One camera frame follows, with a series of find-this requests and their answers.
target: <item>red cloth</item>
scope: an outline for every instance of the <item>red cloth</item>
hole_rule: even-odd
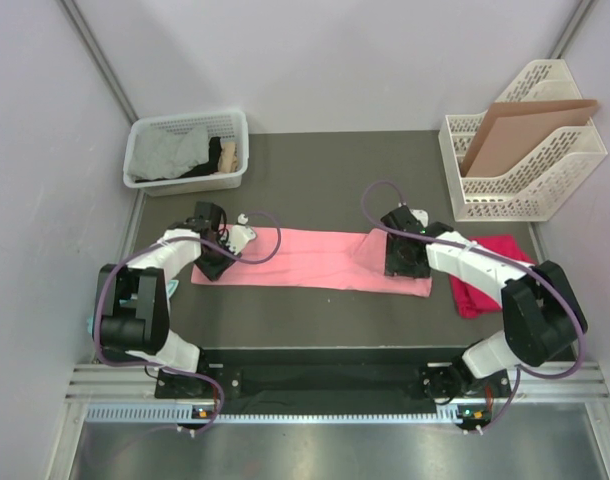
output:
[[[492,252],[500,253],[506,257],[522,262],[534,263],[516,244],[511,235],[497,235],[494,237],[478,237],[471,240]],[[458,313],[463,318],[476,318],[481,313],[500,312],[501,306],[492,298],[485,295],[478,288],[474,288],[456,277],[450,275],[454,300]]]

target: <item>white file organizer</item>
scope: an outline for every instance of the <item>white file organizer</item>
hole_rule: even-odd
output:
[[[564,60],[535,60],[496,101],[579,98],[581,94]],[[554,130],[504,175],[462,178],[459,164],[484,116],[485,112],[447,115],[439,133],[457,221],[547,221],[607,156],[605,145],[590,121],[583,127]]]

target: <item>white wall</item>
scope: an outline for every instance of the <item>white wall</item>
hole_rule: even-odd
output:
[[[99,267],[133,194],[129,128],[54,0],[0,2],[0,480],[40,477]]]
[[[594,121],[610,152],[610,0],[597,2],[566,60],[583,95],[602,104]],[[540,233],[565,265],[610,389],[610,153]]]
[[[255,133],[428,130],[549,54],[569,0],[78,0],[140,116],[239,106]]]

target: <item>gray table surface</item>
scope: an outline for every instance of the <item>gray table surface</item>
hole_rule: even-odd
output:
[[[266,210],[284,227],[367,232],[359,201],[365,187],[394,180],[412,208],[430,221],[453,222],[437,132],[274,134],[250,136],[250,166],[241,187],[148,197],[136,248],[190,216],[197,200],[222,206],[230,218]],[[396,207],[386,187],[371,211]],[[511,234],[536,257],[525,223],[460,223],[465,236]],[[461,318],[445,274],[435,273],[429,298],[316,288],[197,286],[191,268],[179,275],[172,328],[204,347],[464,346],[502,327],[500,314]]]

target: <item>pink cloth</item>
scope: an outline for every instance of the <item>pink cloth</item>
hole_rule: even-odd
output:
[[[258,237],[243,253],[248,260],[266,257],[276,245],[275,229],[255,227],[254,230]],[[364,234],[284,228],[281,233],[281,248],[269,262],[235,263],[216,282],[210,282],[194,267],[192,283],[332,288],[420,297],[428,297],[432,289],[431,278],[385,276],[387,234],[381,230]]]
[[[521,262],[534,263],[518,248],[516,240],[511,235],[478,237],[471,240],[478,242],[481,246],[490,249],[492,252],[500,253]],[[481,313],[500,312],[502,310],[501,306],[494,299],[481,292],[478,288],[472,287],[451,275],[449,281],[452,284],[456,308],[461,317],[476,318]]]

